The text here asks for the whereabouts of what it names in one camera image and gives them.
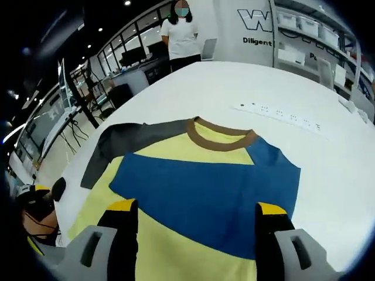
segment white shirt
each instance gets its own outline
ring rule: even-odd
[[[194,34],[198,33],[198,27],[194,20],[186,22],[185,18],[179,18],[177,24],[171,24],[168,19],[163,22],[161,35],[169,37],[169,59],[180,59],[200,54],[199,45]]]

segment blue panel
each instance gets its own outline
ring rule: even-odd
[[[213,249],[255,259],[257,202],[294,210],[299,169],[196,163],[127,154],[110,184],[164,226]]]
[[[247,153],[250,155],[255,165],[291,165],[289,160],[282,154],[281,150],[267,143],[263,138],[257,138],[255,143],[246,147]]]

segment black hair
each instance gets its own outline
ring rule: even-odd
[[[178,23],[178,15],[177,15],[177,13],[175,11],[176,4],[177,4],[177,1],[173,1],[172,2],[170,17],[168,17],[168,21],[171,24],[173,24],[173,25],[176,25]],[[192,15],[192,12],[190,11],[190,8],[189,8],[189,13],[187,13],[187,15],[185,16],[185,18],[186,18],[187,22],[192,22],[193,15]]]

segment white table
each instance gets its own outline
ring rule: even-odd
[[[271,118],[236,111],[231,105],[254,101],[319,121],[316,135]],[[155,124],[200,116],[218,125],[254,129],[302,168],[292,222],[328,252],[336,270],[356,259],[375,218],[375,129],[338,102],[338,95],[306,78],[252,64],[202,62],[172,73],[115,111],[91,135],[66,167],[67,186],[56,212],[66,235],[88,189],[80,182],[100,134],[113,124]]]

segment face mask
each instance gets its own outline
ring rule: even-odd
[[[186,16],[189,13],[189,8],[176,8],[178,16]]]

